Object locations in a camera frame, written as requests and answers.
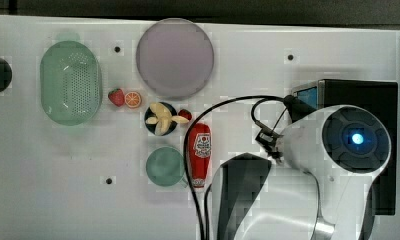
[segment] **red bottle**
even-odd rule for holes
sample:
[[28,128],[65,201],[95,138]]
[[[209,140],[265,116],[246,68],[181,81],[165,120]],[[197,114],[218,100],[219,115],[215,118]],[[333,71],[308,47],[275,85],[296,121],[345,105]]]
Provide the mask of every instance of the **red bottle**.
[[204,187],[212,150],[210,128],[197,123],[188,136],[188,153],[191,163],[191,178],[195,188]]

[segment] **round plate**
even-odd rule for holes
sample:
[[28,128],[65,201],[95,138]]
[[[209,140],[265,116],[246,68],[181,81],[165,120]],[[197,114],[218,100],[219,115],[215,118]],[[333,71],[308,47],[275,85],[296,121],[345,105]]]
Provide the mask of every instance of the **round plate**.
[[184,99],[200,91],[213,70],[214,53],[206,33],[184,19],[150,27],[137,47],[137,68],[162,98]]
[[182,155],[171,147],[156,149],[147,159],[147,176],[156,185],[169,187],[184,176]]

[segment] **green plastic basket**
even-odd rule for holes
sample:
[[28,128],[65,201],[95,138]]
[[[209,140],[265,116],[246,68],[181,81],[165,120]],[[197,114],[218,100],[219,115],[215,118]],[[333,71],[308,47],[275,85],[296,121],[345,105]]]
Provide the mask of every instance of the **green plastic basket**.
[[40,71],[42,107],[53,121],[78,125],[98,111],[101,70],[86,46],[75,41],[56,43],[44,54]]

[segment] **citrus slice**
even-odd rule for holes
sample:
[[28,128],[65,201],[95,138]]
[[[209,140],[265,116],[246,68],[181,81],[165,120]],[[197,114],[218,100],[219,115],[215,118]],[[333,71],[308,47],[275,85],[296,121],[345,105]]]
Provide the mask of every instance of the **citrus slice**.
[[129,92],[125,95],[125,103],[129,108],[137,108],[141,105],[141,95],[137,92]]

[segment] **red fruit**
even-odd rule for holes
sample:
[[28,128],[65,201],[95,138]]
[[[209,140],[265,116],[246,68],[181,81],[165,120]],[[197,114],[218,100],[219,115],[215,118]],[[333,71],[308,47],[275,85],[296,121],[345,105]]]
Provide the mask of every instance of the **red fruit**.
[[109,92],[108,97],[110,101],[118,107],[125,104],[125,94],[123,94],[123,91],[120,88]]
[[178,116],[184,117],[188,119],[188,121],[191,121],[191,119],[193,118],[191,113],[186,109],[182,109],[181,111],[179,111]]

